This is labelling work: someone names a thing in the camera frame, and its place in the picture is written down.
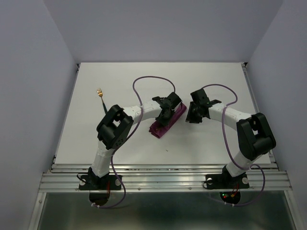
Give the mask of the purple cloth napkin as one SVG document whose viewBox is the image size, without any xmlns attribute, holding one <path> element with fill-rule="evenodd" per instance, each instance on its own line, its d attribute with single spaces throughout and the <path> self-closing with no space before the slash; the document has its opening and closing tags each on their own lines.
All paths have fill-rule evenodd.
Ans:
<svg viewBox="0 0 307 230">
<path fill-rule="evenodd" d="M 180 103 L 176 111 L 171 115 L 169 119 L 164 119 L 161 121 L 156 120 L 149 128 L 149 132 L 156 138 L 161 138 L 164 136 L 171 127 L 179 120 L 179 118 L 186 111 L 187 107 Z"/>
</svg>

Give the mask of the gold fork dark handle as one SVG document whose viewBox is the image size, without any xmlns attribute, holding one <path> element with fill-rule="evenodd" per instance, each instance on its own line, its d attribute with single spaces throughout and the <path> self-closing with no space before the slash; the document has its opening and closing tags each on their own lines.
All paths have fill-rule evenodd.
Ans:
<svg viewBox="0 0 307 230">
<path fill-rule="evenodd" d="M 103 92 L 102 92 L 101 88 L 97 88 L 97 94 L 101 98 L 104 112 L 107 113 L 107 108 L 106 108 L 106 104 L 105 104 L 105 102 L 103 100 Z"/>
</svg>

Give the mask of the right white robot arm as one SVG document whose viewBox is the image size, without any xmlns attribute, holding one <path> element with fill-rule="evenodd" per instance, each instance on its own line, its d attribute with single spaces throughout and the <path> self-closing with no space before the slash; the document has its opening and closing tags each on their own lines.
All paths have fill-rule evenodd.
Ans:
<svg viewBox="0 0 307 230">
<path fill-rule="evenodd" d="M 248 188 L 246 172 L 262 155 L 276 147 L 276 140 L 266 116 L 248 114 L 232 109 L 219 100 L 210 100 L 204 89 L 192 92 L 192 101 L 186 121 L 199 124 L 203 118 L 219 121 L 237 132 L 239 152 L 223 167 L 220 174 L 209 174 L 204 182 L 207 189 L 232 188 L 242 185 Z"/>
</svg>

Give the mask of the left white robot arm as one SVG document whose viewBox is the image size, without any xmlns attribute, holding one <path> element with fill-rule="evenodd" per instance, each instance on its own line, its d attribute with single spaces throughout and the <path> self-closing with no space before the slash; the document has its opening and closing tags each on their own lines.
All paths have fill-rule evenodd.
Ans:
<svg viewBox="0 0 307 230">
<path fill-rule="evenodd" d="M 132 107 L 112 106 L 98 124 L 98 148 L 93 164 L 83 178 L 91 190 L 104 190 L 110 179 L 109 165 L 113 152 L 128 139 L 133 125 L 154 118 L 149 132 L 161 138 L 186 110 L 180 97 L 172 92 L 167 97 L 154 97 L 143 105 Z"/>
</svg>

